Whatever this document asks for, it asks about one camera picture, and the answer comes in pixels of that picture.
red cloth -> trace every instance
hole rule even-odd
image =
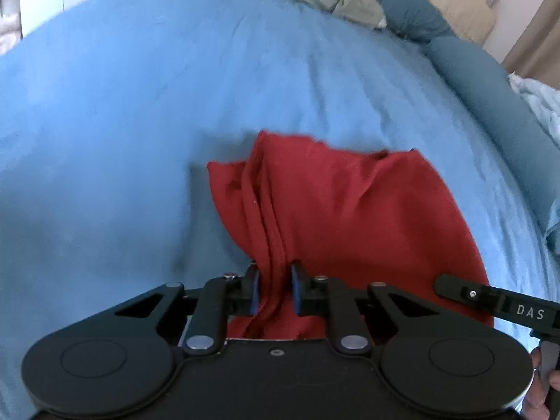
[[[260,269],[259,313],[236,318],[229,336],[324,336],[320,318],[293,312],[295,259],[311,276],[361,289],[384,281],[492,324],[433,292],[441,273],[488,279],[452,195],[418,151],[357,154],[261,132],[246,162],[211,162],[208,171],[223,224]]]

white blanket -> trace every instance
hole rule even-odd
[[[509,78],[513,91],[528,104],[544,131],[560,148],[560,91],[515,73]]]
[[[12,49],[21,39],[20,15],[0,17],[0,55]]]

blue bedsheet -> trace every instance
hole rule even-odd
[[[558,268],[488,136],[418,53],[288,0],[90,0],[0,57],[0,418],[32,407],[36,339],[169,280],[242,272],[209,160],[256,133],[418,148],[492,284],[560,300]],[[497,326],[529,346],[528,330]]]

black circular pad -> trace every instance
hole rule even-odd
[[[381,370],[397,392],[427,410],[474,417],[501,412],[525,394],[533,366],[521,344],[488,331],[465,338],[427,330],[420,337],[396,335],[383,350]]]
[[[494,354],[488,347],[472,339],[444,339],[429,349],[433,366],[452,376],[472,377],[488,371]]]
[[[121,329],[114,338],[56,332],[41,339],[21,368],[35,405],[64,417],[112,417],[152,398],[173,373],[173,354],[155,332],[134,335]]]
[[[62,367],[76,377],[104,377],[118,371],[127,360],[121,345],[103,339],[93,339],[71,345],[62,354]]]

teal pillow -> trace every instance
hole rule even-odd
[[[455,36],[452,28],[429,0],[379,0],[387,26],[397,35],[419,42],[437,36]]]
[[[560,150],[511,89],[508,74],[478,45],[434,38],[425,55],[484,127],[537,217],[553,254],[560,255]]]

